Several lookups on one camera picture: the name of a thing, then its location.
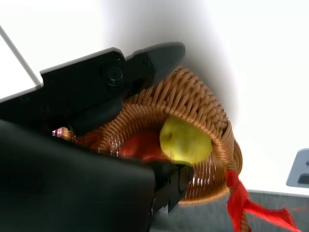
red bow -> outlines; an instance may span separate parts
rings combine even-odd
[[[240,232],[243,210],[277,226],[281,226],[293,232],[301,232],[301,230],[296,227],[292,216],[285,208],[270,210],[248,200],[249,194],[239,181],[237,172],[227,171],[225,177],[227,186],[235,189],[227,202],[227,211],[231,217],[235,232]]]

wicker basket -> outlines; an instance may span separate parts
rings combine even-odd
[[[225,171],[240,173],[241,151],[220,102],[198,77],[182,67],[157,86],[128,99],[112,122],[83,137],[74,138],[68,131],[65,136],[85,147],[117,154],[121,145],[137,132],[160,131],[168,115],[194,124],[212,139],[212,154],[194,166],[194,179],[180,204],[206,203],[225,196],[230,191]],[[242,219],[242,231],[249,231],[245,214]]]

screw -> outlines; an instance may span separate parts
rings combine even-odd
[[[122,71],[117,67],[111,67],[107,71],[108,84],[120,86],[123,80]]]

